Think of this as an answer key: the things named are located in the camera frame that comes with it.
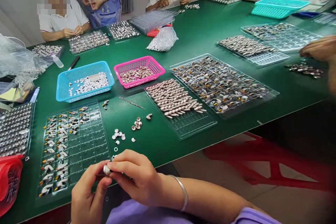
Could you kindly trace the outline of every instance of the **silver bangle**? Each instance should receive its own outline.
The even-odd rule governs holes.
[[[181,212],[184,212],[187,208],[187,205],[188,205],[188,194],[187,194],[187,191],[186,189],[184,188],[182,182],[177,178],[175,177],[174,175],[168,175],[168,176],[171,176],[173,177],[174,179],[177,180],[177,182],[180,184],[181,188],[182,188],[182,191],[183,191],[183,195],[184,195],[184,205],[183,205],[183,208],[181,209]]]

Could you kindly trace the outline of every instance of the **floor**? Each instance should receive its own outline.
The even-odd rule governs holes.
[[[235,144],[248,137],[238,135],[226,140]],[[324,223],[332,211],[331,195],[324,191],[282,187],[274,185],[250,185],[229,164],[208,159],[202,151],[173,162],[181,177],[206,180],[223,186],[263,209],[283,224]],[[251,162],[249,167],[269,177],[265,162]],[[293,179],[312,180],[286,166],[281,167],[283,176]]]

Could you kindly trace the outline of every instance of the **red plastic stool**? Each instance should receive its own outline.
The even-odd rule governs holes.
[[[298,156],[280,146],[249,132],[244,133],[254,138],[239,145],[228,145],[225,141],[203,150],[205,156],[212,160],[221,160],[229,163],[240,171],[243,178],[252,185],[269,184],[306,188],[314,190],[334,191],[331,185],[333,169],[323,163],[313,162]],[[269,162],[271,176],[264,177],[258,172],[247,167],[246,161]],[[283,177],[279,164],[283,164],[315,181],[304,181]]]

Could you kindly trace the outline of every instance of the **blue apron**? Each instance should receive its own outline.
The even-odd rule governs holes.
[[[94,29],[121,21],[121,0],[108,0],[98,10],[92,10],[91,6],[87,8]]]

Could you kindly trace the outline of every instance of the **teal plastic basket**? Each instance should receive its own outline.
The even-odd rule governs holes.
[[[283,19],[309,4],[309,1],[302,0],[260,0],[255,3],[252,14]]]
[[[105,72],[108,80],[108,86],[101,87],[83,94],[77,94],[70,97],[69,92],[69,83],[72,83],[71,87],[74,90],[78,88],[78,84],[75,81],[97,74],[99,72]],[[114,84],[114,79],[111,73],[111,70],[106,61],[98,61],[89,65],[81,66],[70,71],[62,72],[58,75],[57,78],[57,88],[56,88],[56,100],[59,102],[75,102],[84,98],[88,98],[93,95],[98,95],[110,91]]]

